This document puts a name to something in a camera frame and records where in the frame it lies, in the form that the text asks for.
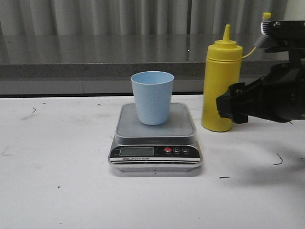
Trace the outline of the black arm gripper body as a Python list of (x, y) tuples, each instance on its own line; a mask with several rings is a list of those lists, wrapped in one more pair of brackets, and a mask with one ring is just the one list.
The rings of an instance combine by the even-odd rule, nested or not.
[(249, 84), (247, 114), (280, 123), (304, 120), (305, 22), (264, 21), (255, 46), (265, 52), (287, 52), (289, 61), (272, 66), (268, 75)]

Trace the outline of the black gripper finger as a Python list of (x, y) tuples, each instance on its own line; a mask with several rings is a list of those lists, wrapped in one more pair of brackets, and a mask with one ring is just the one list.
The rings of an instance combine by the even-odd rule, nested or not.
[(239, 104), (236, 99), (245, 88), (245, 83), (234, 83), (227, 91), (216, 98), (216, 108), (221, 118), (230, 119), (233, 123), (244, 124), (248, 122), (248, 115), (242, 114), (236, 106)]

